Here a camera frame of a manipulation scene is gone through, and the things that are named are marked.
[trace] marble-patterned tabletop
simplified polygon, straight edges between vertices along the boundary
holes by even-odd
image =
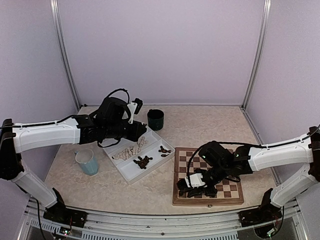
[[[89,114],[96,107],[83,107]],[[245,142],[256,140],[239,107],[194,105],[146,105],[135,120],[147,122],[149,109],[164,111],[164,127],[157,133],[174,147],[193,147],[212,140]],[[235,149],[234,145],[225,145]],[[99,164],[98,173],[88,176],[75,161],[75,151],[89,148]],[[263,194],[274,188],[270,169],[241,176],[244,203],[234,206],[173,206],[174,158],[132,185],[128,185],[97,143],[62,145],[45,182],[56,188],[68,206],[114,213],[172,215],[212,213],[257,206]]]

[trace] chessboard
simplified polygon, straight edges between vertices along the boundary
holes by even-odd
[[[176,147],[174,158],[174,181],[173,181],[173,205],[174,206],[232,206],[241,205],[244,203],[244,195],[242,192],[241,182],[232,182],[222,180],[215,185],[217,194],[215,197],[196,195],[187,197],[184,193],[179,196],[177,182],[187,176],[188,161],[196,148]],[[198,154],[194,156],[190,164],[190,174],[194,173],[195,169],[208,170],[211,166],[207,164]]]

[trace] white robotic arm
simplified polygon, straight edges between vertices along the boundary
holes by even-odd
[[[187,174],[185,179],[178,181],[177,187],[182,194],[187,193],[187,197],[199,194],[214,197],[217,193],[215,185],[225,178],[235,177],[240,180],[240,175],[252,174],[265,168],[303,163],[300,170],[283,184],[268,190],[258,208],[239,213],[244,227],[273,220],[275,216],[280,218],[280,208],[285,203],[320,182],[320,132],[318,130],[319,127],[311,127],[309,134],[266,145],[208,142],[193,154],[189,162],[199,152],[199,156],[212,168],[208,171],[196,169],[195,174]],[[221,144],[243,146],[238,147],[234,153],[230,153]]]
[[[83,227],[87,214],[66,208],[59,192],[49,188],[22,163],[21,153],[61,144],[97,142],[102,147],[100,143],[106,138],[137,142],[147,131],[145,124],[133,120],[142,101],[136,98],[124,102],[109,96],[90,115],[72,115],[62,120],[31,124],[14,124],[6,119],[0,127],[0,178],[12,181],[41,202],[47,208],[44,218],[68,225],[72,219],[73,226]]]

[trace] wire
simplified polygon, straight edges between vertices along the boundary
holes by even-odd
[[[311,138],[311,136],[312,136],[313,134],[315,134],[316,132],[318,132],[319,129],[320,129],[320,124],[319,124],[319,126],[316,128],[316,130],[315,130],[313,133],[311,133],[310,135],[306,136],[305,138],[302,138],[302,141],[304,141],[304,140],[306,140],[306,139],[308,139],[308,138]]]
[[[232,179],[232,178],[229,178],[229,177],[226,177],[225,179],[226,180],[229,180],[231,182],[234,182],[234,183],[240,183],[241,182],[241,179],[239,176],[234,176],[235,179]]]
[[[277,231],[271,237],[274,237],[276,234],[278,234],[280,232],[280,229],[281,229],[281,227],[282,227],[282,225],[284,223],[284,219],[285,219],[285,206],[282,207],[282,219],[281,219],[280,226],[277,229]]]
[[[245,143],[245,142],[229,142],[229,141],[218,141],[218,144],[229,144],[229,145],[244,145],[244,146],[248,146],[248,147],[253,147],[253,148],[259,148],[259,149],[271,149],[271,148],[276,148],[276,147],[281,147],[281,146],[285,146],[285,145],[289,145],[289,144],[295,144],[295,143],[299,143],[301,141],[304,141],[308,138],[311,138],[311,136],[313,136],[316,132],[318,132],[318,130],[320,129],[320,124],[319,126],[316,128],[315,131],[313,131],[311,134],[309,134],[308,136],[294,141],[289,141],[289,142],[284,142],[284,143],[280,143],[277,145],[268,145],[268,146],[262,146],[262,145],[256,145],[256,144],[250,144],[250,143]]]
[[[71,226],[71,224],[72,224],[72,216],[71,216],[71,218],[70,218],[70,224],[69,224],[69,226],[70,226],[70,232],[69,232],[69,235],[71,234],[71,231],[72,231],[72,226]]]
[[[42,226],[41,226],[40,207],[39,207],[39,201],[37,199],[36,199],[36,205],[38,207],[38,221],[39,221],[39,227],[40,227],[41,235],[42,235],[44,240],[47,240],[46,237],[45,237],[44,231],[42,230]]]
[[[119,139],[116,143],[110,144],[110,145],[108,145],[108,146],[102,146],[99,142],[96,142],[96,143],[97,143],[97,145],[98,145],[99,148],[104,149],[104,148],[109,148],[109,147],[115,146],[115,145],[119,144],[120,141],[121,141],[121,139]]]
[[[27,124],[27,125],[5,125],[5,126],[0,126],[0,129],[5,129],[5,128],[16,128],[16,129],[21,129],[21,128],[31,128],[31,127],[39,127],[39,126],[47,126],[47,125],[55,125],[55,124],[60,124],[64,122],[65,120],[74,117],[75,115],[69,115],[61,120],[58,121],[50,121],[50,122],[44,122],[44,123],[35,123],[35,124]]]
[[[129,103],[130,103],[130,96],[129,96],[128,90],[126,90],[126,89],[124,89],[124,88],[118,88],[118,89],[110,92],[110,93],[106,96],[106,98],[110,97],[112,94],[114,94],[114,93],[116,93],[116,92],[119,92],[119,91],[123,91],[123,92],[126,93],[126,95],[128,96],[127,104],[129,104]]]

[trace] white tray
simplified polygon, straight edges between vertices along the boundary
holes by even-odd
[[[113,156],[122,152],[124,149],[129,148],[129,146],[136,144],[132,141],[122,138],[119,144],[103,149],[116,168],[119,170],[123,178],[130,185],[151,173],[153,170],[167,162],[169,159],[173,158],[175,155],[175,149],[165,140],[163,140],[158,134],[152,131],[148,126],[147,132],[141,137],[145,137],[145,140],[148,141],[148,143],[142,146],[141,151],[138,154],[133,155],[127,160],[115,160],[113,159]],[[107,146],[114,142],[116,142],[116,140],[106,139],[102,142],[102,145]],[[159,152],[160,146],[163,146],[167,150],[171,150],[171,153],[166,153],[169,155],[162,157],[161,154],[163,153]],[[146,169],[141,169],[138,164],[134,163],[134,160],[138,160],[138,156],[144,158],[146,155],[149,158],[153,158],[153,160],[150,160],[146,166]]]

